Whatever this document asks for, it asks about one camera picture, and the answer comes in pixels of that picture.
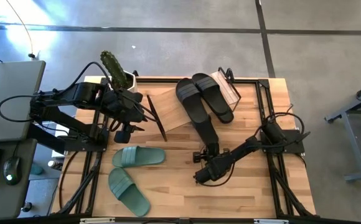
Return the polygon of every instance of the potted cactus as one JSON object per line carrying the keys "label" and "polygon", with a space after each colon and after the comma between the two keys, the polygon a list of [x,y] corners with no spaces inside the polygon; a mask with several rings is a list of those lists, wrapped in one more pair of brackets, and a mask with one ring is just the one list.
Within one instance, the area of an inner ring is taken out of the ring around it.
{"label": "potted cactus", "polygon": [[111,79],[116,89],[124,88],[133,93],[138,91],[136,88],[135,75],[124,71],[120,63],[111,52],[104,50],[100,54],[100,60],[110,73]]}

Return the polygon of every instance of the computer mouse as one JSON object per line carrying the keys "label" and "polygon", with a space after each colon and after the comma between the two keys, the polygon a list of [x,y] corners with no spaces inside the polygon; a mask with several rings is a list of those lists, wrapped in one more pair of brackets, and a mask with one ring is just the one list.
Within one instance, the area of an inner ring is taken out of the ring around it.
{"label": "computer mouse", "polygon": [[20,157],[13,156],[4,164],[4,178],[8,185],[16,185],[21,180]]}

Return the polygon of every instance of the cactus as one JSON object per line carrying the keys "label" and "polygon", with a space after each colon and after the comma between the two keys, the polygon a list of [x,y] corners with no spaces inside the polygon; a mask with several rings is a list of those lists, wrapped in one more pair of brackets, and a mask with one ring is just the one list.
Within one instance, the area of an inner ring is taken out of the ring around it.
{"label": "cactus", "polygon": [[125,75],[123,68],[121,68],[120,63],[118,63],[117,59],[111,52],[104,50],[100,54],[100,60],[101,62],[103,62],[104,66],[110,73],[115,88],[130,87],[129,81]]}

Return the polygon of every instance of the concrete floor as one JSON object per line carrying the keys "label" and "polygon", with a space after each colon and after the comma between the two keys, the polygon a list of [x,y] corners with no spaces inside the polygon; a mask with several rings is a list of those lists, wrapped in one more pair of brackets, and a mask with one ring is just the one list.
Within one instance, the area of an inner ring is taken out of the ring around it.
{"label": "concrete floor", "polygon": [[[361,180],[347,184],[343,179],[344,174],[358,171],[352,147],[340,121],[329,125],[323,120],[361,89],[361,32],[268,34],[265,42],[266,35],[263,41],[259,33],[263,24],[258,22],[254,0],[11,3],[26,24],[61,30],[30,32],[34,51],[47,62],[42,90],[66,87],[85,64],[99,61],[102,50],[112,51],[125,70],[137,70],[141,75],[190,76],[196,72],[210,73],[222,66],[232,67],[237,77],[269,77],[271,57],[274,68],[271,76],[286,79],[293,110],[312,132],[304,145],[317,214],[361,221]],[[261,3],[267,29],[361,30],[361,0],[261,0]],[[18,22],[6,2],[0,1],[0,24],[6,23],[6,29],[0,29],[3,61],[28,60],[30,46],[26,33],[21,26],[11,25]],[[84,27],[87,31],[64,31],[63,27],[54,26]],[[89,32],[91,27],[97,31]],[[98,32],[106,31],[101,27],[225,30]],[[87,75],[99,74],[95,68],[87,71]],[[75,110],[67,108],[66,112],[74,114]],[[48,201],[51,194],[43,197],[42,201]]]}

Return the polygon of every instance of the wooden tabletop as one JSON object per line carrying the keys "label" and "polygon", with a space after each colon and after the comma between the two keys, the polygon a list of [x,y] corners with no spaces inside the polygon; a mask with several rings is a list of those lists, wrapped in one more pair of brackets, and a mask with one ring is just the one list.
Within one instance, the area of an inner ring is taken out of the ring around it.
{"label": "wooden tabletop", "polygon": [[[86,82],[99,83],[101,77],[86,77]],[[286,111],[290,106],[286,80],[270,78],[270,90],[275,112]],[[251,136],[261,124],[255,87],[251,84],[235,85],[242,99],[237,106],[235,119],[230,124],[222,124],[215,116],[212,123],[219,136],[220,147],[230,150],[239,146]],[[175,87],[175,83],[138,83],[142,94],[157,95]],[[148,106],[146,97],[142,104]],[[91,123],[93,111],[78,110],[76,118]],[[282,116],[278,123],[283,129],[294,129],[294,118]],[[138,124],[146,131],[132,134],[129,144],[118,144],[110,136],[107,151],[103,154],[98,187],[96,190],[94,217],[134,217],[115,196],[108,186],[108,174],[115,167],[111,160],[114,153],[125,146],[160,147],[166,152],[166,160],[159,165],[125,168],[139,190],[150,201],[151,209],[147,217],[195,217],[195,218],[274,218],[275,211],[271,193],[268,164],[262,151],[256,151],[240,159],[235,166],[232,178],[221,187],[197,185],[193,179],[200,164],[192,162],[192,153],[199,151],[203,144],[190,123],[167,132],[165,142],[156,123],[151,121]],[[85,153],[78,153],[63,182],[63,203],[65,203],[80,185]],[[300,202],[315,213],[309,181],[302,160],[285,154],[284,161],[289,186]],[[85,191],[83,207],[88,203],[88,187]],[[282,208],[286,211],[284,193],[279,190]],[[59,210],[58,194],[55,196],[52,211]]]}

